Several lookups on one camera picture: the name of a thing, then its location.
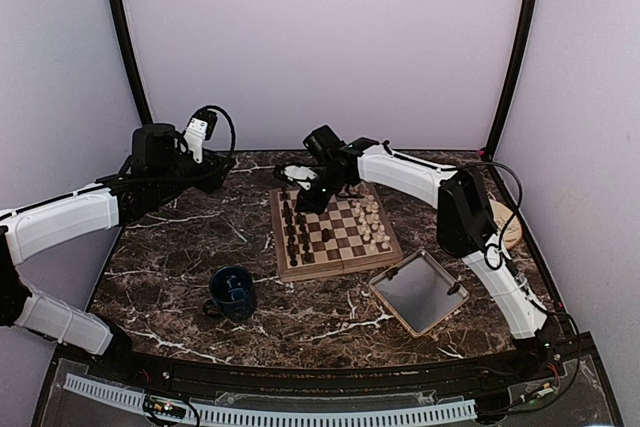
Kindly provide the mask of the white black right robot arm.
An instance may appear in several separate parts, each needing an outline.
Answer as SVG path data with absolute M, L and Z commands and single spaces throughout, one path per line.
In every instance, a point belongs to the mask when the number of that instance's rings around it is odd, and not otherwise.
M 361 182 L 424 201 L 437 212 L 440 248 L 481 280 L 505 317 L 513 340 L 549 342 L 555 325 L 511 260 L 478 164 L 436 164 L 366 137 L 346 143 L 327 125 L 307 136 L 304 145 L 315 164 L 288 164 L 278 170 L 285 181 L 300 188 L 298 211 L 321 214 L 332 195 Z

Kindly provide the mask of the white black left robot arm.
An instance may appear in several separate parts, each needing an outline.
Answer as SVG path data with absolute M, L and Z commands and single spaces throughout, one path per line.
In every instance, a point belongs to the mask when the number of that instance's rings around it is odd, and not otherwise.
M 212 193 L 235 165 L 235 149 L 205 148 L 219 118 L 219 106 L 198 109 L 186 128 L 167 123 L 136 129 L 132 151 L 120 170 L 79 190 L 1 213 L 1 324 L 21 327 L 102 356 L 101 364 L 120 383 L 141 374 L 140 359 L 126 347 L 119 328 L 71 307 L 22 281 L 17 267 L 36 254 L 86 234 L 125 227 L 195 188 Z

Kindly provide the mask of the silver metal tray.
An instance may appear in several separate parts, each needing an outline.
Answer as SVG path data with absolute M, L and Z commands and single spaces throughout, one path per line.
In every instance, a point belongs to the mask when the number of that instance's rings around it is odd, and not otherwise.
M 425 335 L 469 299 L 461 283 L 425 250 L 373 277 L 369 287 L 413 338 Z

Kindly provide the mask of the wooden folding chess board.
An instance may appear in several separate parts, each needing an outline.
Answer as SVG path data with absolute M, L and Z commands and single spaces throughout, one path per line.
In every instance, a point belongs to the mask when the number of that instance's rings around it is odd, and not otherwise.
M 288 227 L 284 221 L 283 200 L 280 200 L 281 189 L 288 191 L 288 200 L 291 207 L 291 216 L 296 229 L 293 238 L 286 233 Z M 298 190 L 283 187 L 270 192 L 271 219 L 275 238 L 277 268 L 280 279 L 286 282 L 311 280 L 347 273 L 360 272 L 391 266 L 403 259 L 403 252 L 396 238 L 395 232 L 382 207 L 382 202 L 373 185 L 361 183 L 355 188 L 333 196 L 327 209 L 321 214 L 301 213 L 306 222 L 306 231 L 309 233 L 310 253 L 313 256 L 312 263 L 304 262 L 304 251 L 301 239 L 301 230 L 296 222 L 295 211 Z M 367 252 L 360 237 L 356 220 L 352 212 L 351 202 L 355 199 L 371 194 L 380 205 L 382 223 L 385 225 L 388 235 L 391 237 L 391 250 L 379 253 Z M 330 231 L 330 240 L 322 241 L 322 230 Z M 295 242 L 298 265 L 292 267 L 289 264 L 291 255 L 287 251 L 287 244 Z

